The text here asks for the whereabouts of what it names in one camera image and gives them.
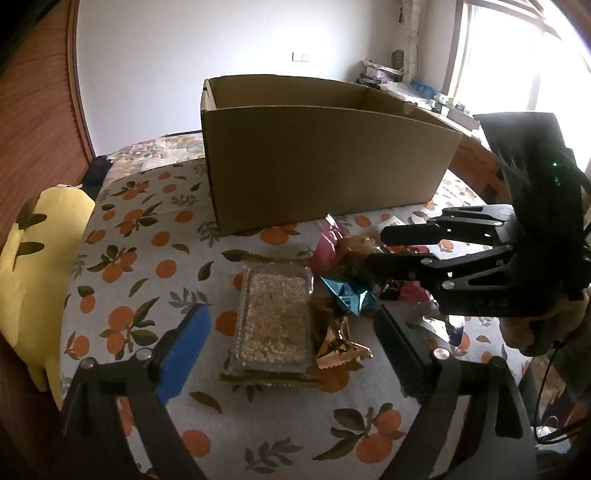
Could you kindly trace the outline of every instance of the open cardboard box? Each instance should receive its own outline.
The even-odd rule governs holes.
[[[379,90],[307,77],[208,79],[201,116],[222,235],[428,202],[462,138]]]

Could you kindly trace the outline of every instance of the tablecloth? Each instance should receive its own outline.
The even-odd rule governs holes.
[[[208,478],[379,478],[412,425],[418,404],[401,392],[370,320],[354,319],[351,327],[354,339],[369,346],[374,358],[360,369],[313,370],[322,380],[318,388],[236,387],[219,380],[232,347],[243,253],[307,255],[317,244],[322,224],[319,220],[221,238],[206,162],[201,154],[195,156],[115,180],[99,195],[64,310],[64,395],[81,358],[93,356],[100,363],[127,359],[175,328],[192,305],[205,304],[213,330],[181,396],[172,399],[167,410]],[[444,207],[482,204],[448,171],[428,203],[337,219],[356,234],[393,216],[404,223],[422,223]],[[483,248],[442,241],[431,250],[447,258]],[[424,336],[431,346],[449,347],[429,332]],[[488,317],[466,318],[456,354],[476,362],[501,355],[517,381],[528,362],[504,345],[498,320]],[[128,402],[120,399],[118,406],[138,467],[154,473]],[[454,422],[461,425],[461,420]],[[453,436],[450,433],[446,443],[448,462]],[[445,457],[442,452],[438,468],[445,469]]]

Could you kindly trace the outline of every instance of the robotic hand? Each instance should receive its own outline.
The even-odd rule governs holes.
[[[389,226],[386,245],[431,245],[442,239],[490,245],[463,257],[372,254],[380,281],[418,280],[444,314],[502,318],[509,346],[528,356],[564,342],[584,316],[591,283],[591,250],[583,229],[577,168],[551,113],[477,116],[497,155],[512,205],[446,208],[422,225]]]

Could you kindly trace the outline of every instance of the gold foil wrapper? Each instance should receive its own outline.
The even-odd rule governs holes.
[[[372,357],[368,347],[351,340],[349,318],[343,316],[329,322],[326,338],[316,355],[316,364],[319,368],[330,368]]]

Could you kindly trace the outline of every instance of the pink plastic bag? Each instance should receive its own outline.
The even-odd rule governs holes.
[[[312,255],[308,264],[314,275],[322,275],[337,264],[339,244],[343,238],[350,235],[349,231],[332,216],[327,215],[326,222],[322,227],[318,246],[316,246],[314,255]]]

